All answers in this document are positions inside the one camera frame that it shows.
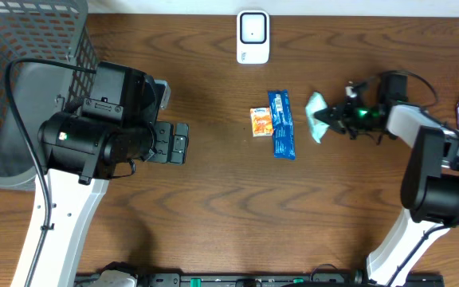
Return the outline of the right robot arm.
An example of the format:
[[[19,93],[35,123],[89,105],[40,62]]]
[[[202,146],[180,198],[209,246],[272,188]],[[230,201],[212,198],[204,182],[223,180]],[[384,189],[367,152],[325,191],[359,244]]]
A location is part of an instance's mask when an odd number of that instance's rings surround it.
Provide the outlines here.
[[[350,284],[403,286],[421,256],[441,236],[459,226],[459,131],[432,117],[407,96],[413,73],[390,70],[350,82],[340,104],[329,106],[314,92],[305,107],[313,139],[327,130],[351,139],[388,136],[411,149],[400,188],[402,209],[366,266]]]

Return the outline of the blue Oreo cookie pack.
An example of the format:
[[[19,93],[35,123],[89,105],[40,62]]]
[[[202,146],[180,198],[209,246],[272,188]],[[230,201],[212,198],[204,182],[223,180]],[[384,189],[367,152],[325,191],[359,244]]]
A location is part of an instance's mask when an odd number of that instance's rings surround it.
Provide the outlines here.
[[[294,124],[287,90],[268,91],[273,122],[274,156],[278,159],[296,159]]]

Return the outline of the orange tissue pack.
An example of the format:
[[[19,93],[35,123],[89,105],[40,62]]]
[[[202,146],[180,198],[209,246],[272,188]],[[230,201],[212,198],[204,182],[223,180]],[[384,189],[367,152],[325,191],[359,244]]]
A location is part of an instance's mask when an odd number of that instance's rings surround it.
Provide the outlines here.
[[[251,108],[250,119],[253,137],[271,136],[273,134],[270,108]]]

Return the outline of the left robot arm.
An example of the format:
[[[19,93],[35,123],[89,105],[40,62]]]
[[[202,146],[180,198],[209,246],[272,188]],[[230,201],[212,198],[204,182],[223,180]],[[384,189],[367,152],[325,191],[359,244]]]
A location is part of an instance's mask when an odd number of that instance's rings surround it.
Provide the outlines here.
[[[37,183],[15,286],[73,284],[117,165],[185,162],[188,126],[158,118],[171,95],[166,81],[106,61],[92,73],[90,94],[44,121],[36,141],[25,141]]]

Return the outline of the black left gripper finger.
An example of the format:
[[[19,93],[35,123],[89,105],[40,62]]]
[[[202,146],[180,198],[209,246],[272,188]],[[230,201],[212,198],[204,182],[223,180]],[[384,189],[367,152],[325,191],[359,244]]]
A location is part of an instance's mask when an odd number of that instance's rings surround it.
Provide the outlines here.
[[[189,126],[184,123],[176,125],[170,163],[182,165],[186,160],[186,150],[189,143]]]
[[[157,121],[154,126],[156,141],[155,154],[148,160],[155,163],[169,163],[173,140],[173,125],[169,122]]]

